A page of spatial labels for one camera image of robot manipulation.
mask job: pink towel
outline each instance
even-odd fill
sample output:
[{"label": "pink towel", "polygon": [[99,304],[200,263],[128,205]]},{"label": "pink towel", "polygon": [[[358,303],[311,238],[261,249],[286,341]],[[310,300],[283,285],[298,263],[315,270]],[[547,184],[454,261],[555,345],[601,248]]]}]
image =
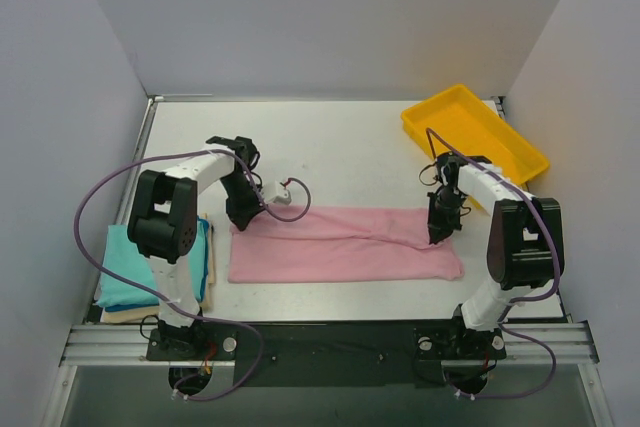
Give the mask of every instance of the pink towel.
[{"label": "pink towel", "polygon": [[[272,207],[291,216],[296,207]],[[463,275],[450,240],[429,245],[426,209],[312,207],[298,222],[263,212],[234,229],[229,282],[355,282]]]}]

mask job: gray wall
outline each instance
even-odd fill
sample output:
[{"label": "gray wall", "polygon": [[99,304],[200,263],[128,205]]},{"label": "gray wall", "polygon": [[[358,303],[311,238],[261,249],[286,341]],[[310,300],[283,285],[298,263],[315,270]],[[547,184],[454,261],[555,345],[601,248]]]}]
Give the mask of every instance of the gray wall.
[{"label": "gray wall", "polygon": [[[0,423],[37,425],[91,285],[75,206],[131,158],[146,98],[96,0],[0,0]],[[84,223],[99,254],[120,187]]]},{"label": "gray wall", "polygon": [[551,160],[533,191],[562,205],[561,289],[589,319],[617,425],[638,425],[640,0],[561,0],[507,95]]},{"label": "gray wall", "polygon": [[558,0],[98,0],[148,92],[507,92]]}]

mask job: white tabletop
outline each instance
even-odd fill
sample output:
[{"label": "white tabletop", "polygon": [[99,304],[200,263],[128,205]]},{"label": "white tabletop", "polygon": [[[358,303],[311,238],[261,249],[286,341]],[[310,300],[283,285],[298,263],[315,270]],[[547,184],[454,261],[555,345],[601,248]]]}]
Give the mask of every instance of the white tabletop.
[{"label": "white tabletop", "polygon": [[[411,101],[393,102],[161,102],[145,157],[198,150],[214,135],[253,139],[256,169],[265,182],[299,177],[314,205],[426,207],[418,172],[429,158],[402,130],[400,113]],[[171,163],[150,164],[160,170]],[[304,193],[292,188],[294,202]],[[219,318],[247,321],[447,319],[487,275],[490,218],[474,211],[456,232],[454,248],[465,275],[440,279],[318,284],[230,284],[231,235],[226,194],[213,185],[198,199],[216,228],[213,308]],[[559,299],[526,304],[512,317],[561,317]]]}]

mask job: teal towel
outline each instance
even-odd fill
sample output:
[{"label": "teal towel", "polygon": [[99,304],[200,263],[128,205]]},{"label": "teal towel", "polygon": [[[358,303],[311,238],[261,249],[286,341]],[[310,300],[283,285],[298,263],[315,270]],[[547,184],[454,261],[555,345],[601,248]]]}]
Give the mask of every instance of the teal towel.
[{"label": "teal towel", "polygon": [[[209,223],[203,219],[198,220],[196,240],[188,257],[193,293],[198,302],[201,302],[206,288]],[[157,290],[149,263],[138,252],[136,245],[129,241],[126,225],[109,226],[104,266],[127,279]],[[106,274],[102,274],[100,277],[100,289],[101,293],[97,304],[107,310],[122,310],[122,308],[112,309],[119,306],[158,305],[157,297]]]}]

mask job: purple cable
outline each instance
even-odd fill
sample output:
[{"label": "purple cable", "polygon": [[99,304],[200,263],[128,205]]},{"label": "purple cable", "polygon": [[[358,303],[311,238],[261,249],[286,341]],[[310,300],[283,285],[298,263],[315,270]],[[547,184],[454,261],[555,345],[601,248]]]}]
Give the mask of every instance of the purple cable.
[{"label": "purple cable", "polygon": [[[206,397],[195,397],[195,396],[188,397],[189,400],[198,401],[198,402],[207,402],[207,401],[210,401],[210,400],[216,400],[216,399],[219,399],[221,397],[224,397],[225,395],[228,395],[228,394],[234,392],[238,387],[240,387],[244,382],[246,382],[246,380],[255,372],[256,368],[258,367],[258,364],[260,363],[260,360],[262,360],[262,355],[264,353],[264,339],[262,338],[262,335],[253,326],[251,326],[251,325],[249,325],[247,323],[244,323],[244,322],[238,322],[238,321],[235,321],[235,320],[217,319],[215,317],[204,317],[204,316],[201,316],[201,315],[190,314],[189,312],[187,312],[187,311],[181,309],[180,307],[174,305],[173,303],[171,303],[170,299],[167,296],[163,295],[162,293],[160,293],[160,292],[158,292],[156,290],[153,290],[152,288],[147,287],[146,285],[143,285],[143,284],[140,284],[140,283],[135,282],[133,280],[127,279],[126,277],[123,277],[123,276],[121,276],[119,274],[116,274],[115,272],[107,269],[100,262],[98,262],[96,259],[94,259],[91,256],[91,254],[89,253],[89,251],[85,247],[84,243],[82,242],[82,237],[80,236],[80,218],[82,217],[82,212],[84,211],[85,207],[89,203],[89,200],[91,200],[91,198],[95,195],[95,193],[98,190],[100,190],[100,188],[102,188],[107,182],[109,182],[110,180],[114,179],[115,177],[117,177],[118,175],[122,174],[123,172],[131,170],[131,169],[133,169],[135,167],[138,167],[140,165],[147,164],[149,162],[157,162],[157,161],[160,161],[160,160],[183,159],[183,158],[187,158],[187,157],[198,157],[198,156],[201,156],[201,155],[208,155],[208,154],[223,154],[223,155],[228,155],[230,157],[233,157],[235,159],[235,161],[240,164],[240,167],[242,168],[242,170],[246,174],[250,173],[249,168],[242,161],[242,159],[240,157],[235,155],[233,152],[229,152],[227,150],[221,150],[221,149],[203,150],[203,151],[196,151],[196,152],[186,152],[184,154],[158,155],[158,156],[155,156],[155,157],[149,157],[149,158],[146,158],[146,159],[140,159],[140,160],[137,160],[135,162],[132,162],[129,165],[125,165],[124,167],[120,167],[119,169],[113,171],[112,173],[107,175],[105,178],[100,180],[96,185],[91,187],[89,192],[87,192],[87,194],[84,196],[84,198],[80,201],[80,205],[78,205],[78,209],[76,210],[76,214],[75,214],[75,216],[73,218],[73,237],[74,237],[74,239],[76,241],[76,245],[78,246],[78,249],[80,250],[80,253],[82,253],[82,255],[84,256],[84,258],[87,259],[89,261],[89,263],[91,265],[93,265],[96,269],[98,269],[100,272],[102,272],[102,273],[104,273],[104,274],[106,274],[106,275],[108,275],[110,277],[113,277],[114,279],[117,279],[120,282],[124,282],[125,284],[131,285],[131,286],[136,287],[136,288],[138,288],[140,290],[148,292],[149,294],[157,297],[158,299],[162,300],[163,302],[166,302],[169,307],[171,307],[175,312],[179,313],[180,315],[184,315],[185,317],[189,317],[189,318],[194,319],[194,320],[200,320],[202,322],[215,322],[217,324],[235,325],[237,327],[240,327],[240,328],[243,328],[243,329],[247,329],[247,330],[253,332],[256,335],[256,337],[258,337],[258,340],[260,342],[260,346],[258,348],[258,354],[256,355],[256,360],[253,362],[253,364],[251,364],[251,367],[249,367],[247,372],[240,378],[240,380],[238,380],[238,382],[233,384],[231,387],[229,387],[229,388],[227,388],[227,389],[225,389],[225,390],[223,390],[221,392],[218,392],[217,394],[213,394],[213,395],[206,396]],[[273,217],[275,217],[276,219],[281,220],[283,222],[294,222],[296,220],[301,219],[309,211],[309,207],[311,206],[311,192],[309,191],[309,188],[302,181],[300,181],[298,179],[291,178],[291,181],[300,184],[302,186],[302,188],[305,190],[305,192],[307,193],[307,205],[306,205],[306,207],[304,208],[304,210],[302,211],[301,214],[299,214],[296,217],[291,218],[291,219],[285,219],[285,218],[282,218],[282,217],[274,215],[273,212],[271,212],[269,210],[268,205],[266,205],[266,203],[264,202],[264,198],[262,197],[262,194],[260,193],[260,190],[256,186],[256,183],[254,182],[253,178],[251,178],[251,176],[249,175],[249,183],[251,184],[251,187],[252,187],[253,191],[258,196],[258,200],[265,207],[265,210],[269,214],[271,214]]]},{"label": "purple cable", "polygon": [[552,259],[552,262],[553,262],[553,284],[551,285],[551,288],[549,289],[549,291],[545,292],[544,294],[537,295],[537,296],[534,296],[534,297],[515,297],[515,298],[511,299],[509,305],[507,306],[507,308],[504,310],[504,312],[500,315],[500,318],[498,319],[498,326],[500,326],[500,328],[504,332],[506,332],[506,333],[508,333],[510,335],[513,335],[514,337],[519,337],[521,339],[528,340],[529,342],[533,342],[534,344],[538,344],[540,347],[542,347],[547,352],[549,352],[549,356],[551,357],[551,370],[549,371],[549,375],[547,375],[547,378],[540,385],[538,385],[536,387],[533,387],[533,388],[531,388],[529,390],[526,390],[524,392],[517,393],[517,394],[489,394],[489,395],[479,394],[479,395],[473,396],[473,395],[468,394],[466,392],[462,392],[460,389],[458,389],[458,392],[460,392],[460,395],[462,395],[463,397],[467,397],[467,398],[470,398],[470,399],[478,399],[478,400],[489,400],[489,399],[513,400],[513,399],[522,399],[524,397],[528,397],[529,395],[533,395],[535,393],[538,393],[541,390],[543,390],[543,389],[545,389],[545,388],[547,388],[549,386],[549,384],[553,380],[553,377],[556,374],[556,369],[557,369],[556,356],[553,353],[553,350],[551,349],[551,347],[549,347],[547,344],[545,344],[541,340],[535,339],[535,338],[530,337],[530,336],[525,335],[525,334],[520,334],[518,332],[515,332],[515,331],[505,327],[504,326],[504,320],[507,318],[507,315],[509,314],[509,311],[513,307],[513,304],[515,304],[517,302],[537,302],[537,301],[540,301],[540,300],[545,300],[545,299],[548,299],[549,297],[553,296],[558,291],[558,286],[560,285],[560,259],[558,257],[558,251],[556,249],[556,246],[555,246],[555,244],[553,242],[553,239],[551,238],[551,233],[549,232],[549,229],[547,229],[547,226],[544,224],[544,221],[542,220],[542,217],[540,216],[540,214],[538,213],[538,211],[534,207],[533,203],[531,202],[531,199],[529,199],[529,197],[527,197],[518,187],[516,187],[515,185],[512,185],[511,183],[505,181],[502,177],[500,177],[495,172],[487,170],[482,164],[479,164],[475,160],[473,160],[473,159],[467,157],[466,155],[464,155],[462,152],[460,152],[459,150],[454,148],[451,144],[449,144],[442,137],[440,137],[440,135],[438,135],[433,129],[427,128],[426,132],[427,132],[427,138],[429,140],[429,146],[431,147],[431,152],[434,155],[434,160],[435,160],[435,149],[433,148],[433,141],[431,139],[431,136],[434,136],[447,149],[449,149],[451,152],[453,152],[454,154],[456,154],[460,158],[464,159],[466,162],[468,162],[469,164],[474,166],[476,169],[483,171],[484,173],[486,173],[487,175],[489,175],[490,177],[492,177],[493,179],[498,181],[500,184],[504,185],[507,189],[509,189],[514,194],[516,194],[518,197],[520,197],[525,202],[525,204],[527,205],[527,207],[531,211],[531,214],[533,215],[533,218],[535,219],[536,223],[538,224],[538,227],[540,228],[540,231],[542,232],[542,236],[544,237],[544,239],[547,242],[547,245],[549,246],[549,250],[551,252],[551,259]]}]

